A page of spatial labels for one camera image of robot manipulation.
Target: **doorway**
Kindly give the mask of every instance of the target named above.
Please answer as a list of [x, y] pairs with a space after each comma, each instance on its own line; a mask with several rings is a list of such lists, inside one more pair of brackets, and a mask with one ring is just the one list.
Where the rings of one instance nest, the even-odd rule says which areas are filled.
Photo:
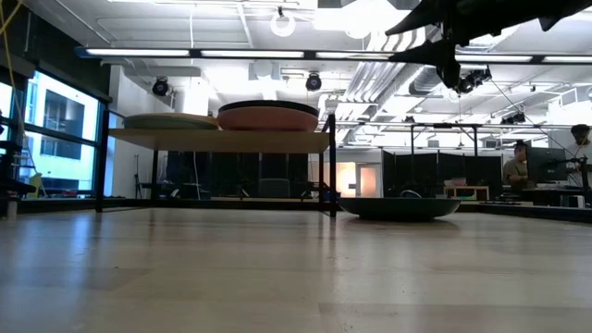
[[380, 177], [381, 167], [379, 163], [358, 163], [356, 164], [356, 189], [357, 198], [380, 198], [382, 197], [382, 178]]

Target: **fluorescent light fixture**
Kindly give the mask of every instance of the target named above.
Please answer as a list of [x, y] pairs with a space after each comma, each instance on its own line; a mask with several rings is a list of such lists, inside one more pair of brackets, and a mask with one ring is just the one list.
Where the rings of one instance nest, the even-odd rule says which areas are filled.
[[302, 51], [203, 50], [202, 57], [304, 58]]
[[456, 55], [458, 62], [511, 63], [530, 62], [531, 55]]
[[189, 56], [189, 50], [167, 50], [167, 49], [87, 49], [86, 53], [91, 56]]
[[575, 56], [545, 56], [543, 59], [544, 63], [557, 62], [557, 63], [592, 63], [592, 55], [575, 55]]
[[317, 52], [320, 59], [344, 59], [344, 60], [389, 60], [390, 52]]

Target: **computer monitor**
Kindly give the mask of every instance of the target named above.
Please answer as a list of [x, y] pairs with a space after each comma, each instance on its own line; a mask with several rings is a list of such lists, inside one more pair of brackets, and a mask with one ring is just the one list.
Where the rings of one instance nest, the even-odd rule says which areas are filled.
[[526, 150], [528, 178], [535, 183], [567, 180], [565, 163], [554, 163], [562, 160], [565, 160], [563, 149], [528, 148]]

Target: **yellow cable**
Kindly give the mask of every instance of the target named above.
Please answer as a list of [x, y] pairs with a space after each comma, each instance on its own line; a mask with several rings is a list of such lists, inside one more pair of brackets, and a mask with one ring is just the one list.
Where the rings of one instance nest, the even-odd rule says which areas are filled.
[[15, 17], [15, 15], [17, 15], [17, 12], [19, 11], [21, 6], [22, 6], [22, 0], [18, 0], [17, 6], [12, 10], [12, 13], [10, 13], [10, 16], [8, 16], [6, 23], [4, 23], [4, 20], [3, 20], [2, 28], [0, 28], [0, 35], [4, 33], [6, 28], [8, 28], [10, 21], [12, 21], [12, 19]]
[[[17, 12], [19, 11], [21, 6], [22, 6], [22, 2], [21, 2], [21, 0], [18, 0], [17, 6], [12, 11], [12, 14], [10, 14], [10, 17], [8, 17], [8, 20], [5, 22], [4, 9], [2, 8], [2, 0], [0, 0], [0, 21], [2, 22], [2, 28], [0, 28], [0, 34], [2, 34], [4, 37], [4, 46], [5, 46], [5, 51], [6, 51], [6, 62], [8, 64], [8, 74], [10, 76], [10, 84], [12, 85], [12, 95], [14, 98], [15, 105], [17, 106], [18, 128], [22, 132], [23, 138], [25, 139], [25, 140], [23, 140], [23, 146], [26, 150], [29, 151], [29, 158], [31, 159], [31, 163], [32, 163], [33, 169], [35, 170], [35, 173], [39, 173], [37, 171], [37, 166], [35, 165], [35, 161], [33, 160], [31, 150], [29, 149], [29, 141], [26, 140], [27, 135], [25, 134], [25, 125], [24, 125], [24, 121], [22, 119], [22, 108], [20, 107], [19, 97], [17, 96], [17, 84], [15, 83], [15, 76], [12, 71], [12, 59], [10, 58], [10, 50], [8, 48], [8, 33], [3, 33], [8, 28], [10, 21], [17, 14]], [[45, 197], [47, 197], [47, 192], [45, 191], [43, 181], [41, 181], [40, 187], [41, 187], [41, 190], [43, 191], [43, 195]]]

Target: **track light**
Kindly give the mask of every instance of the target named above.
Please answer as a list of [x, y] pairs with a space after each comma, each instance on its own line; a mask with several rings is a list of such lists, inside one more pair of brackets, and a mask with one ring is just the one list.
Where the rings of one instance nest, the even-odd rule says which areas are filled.
[[170, 86], [168, 85], [168, 78], [158, 78], [156, 79], [156, 83], [152, 87], [152, 92], [156, 96], [165, 97], [168, 95], [168, 90]]
[[526, 115], [524, 112], [518, 112], [509, 117], [503, 118], [500, 122], [501, 125], [514, 125], [522, 124], [526, 122]]
[[309, 92], [316, 92], [323, 86], [323, 82], [321, 78], [318, 76], [318, 73], [310, 73], [308, 75], [308, 80], [306, 80], [306, 90]]

